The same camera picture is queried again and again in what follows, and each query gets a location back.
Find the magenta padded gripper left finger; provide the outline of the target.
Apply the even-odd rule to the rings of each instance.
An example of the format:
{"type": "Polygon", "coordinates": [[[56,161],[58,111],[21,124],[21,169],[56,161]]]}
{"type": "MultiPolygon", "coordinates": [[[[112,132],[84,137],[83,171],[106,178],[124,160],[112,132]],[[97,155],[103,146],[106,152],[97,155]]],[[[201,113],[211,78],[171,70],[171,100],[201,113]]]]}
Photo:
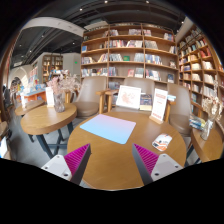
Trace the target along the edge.
{"type": "Polygon", "coordinates": [[[42,169],[79,185],[90,155],[91,146],[86,144],[65,156],[54,156],[42,169]]]}

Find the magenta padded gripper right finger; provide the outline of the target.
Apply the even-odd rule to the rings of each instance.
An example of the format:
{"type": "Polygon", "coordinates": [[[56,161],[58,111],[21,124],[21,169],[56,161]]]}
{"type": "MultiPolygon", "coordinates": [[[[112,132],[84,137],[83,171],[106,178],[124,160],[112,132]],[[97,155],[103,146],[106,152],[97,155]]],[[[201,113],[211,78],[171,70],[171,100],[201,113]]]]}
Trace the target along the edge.
{"type": "Polygon", "coordinates": [[[137,144],[132,145],[132,154],[144,185],[182,169],[182,166],[169,155],[158,155],[137,144]]]}

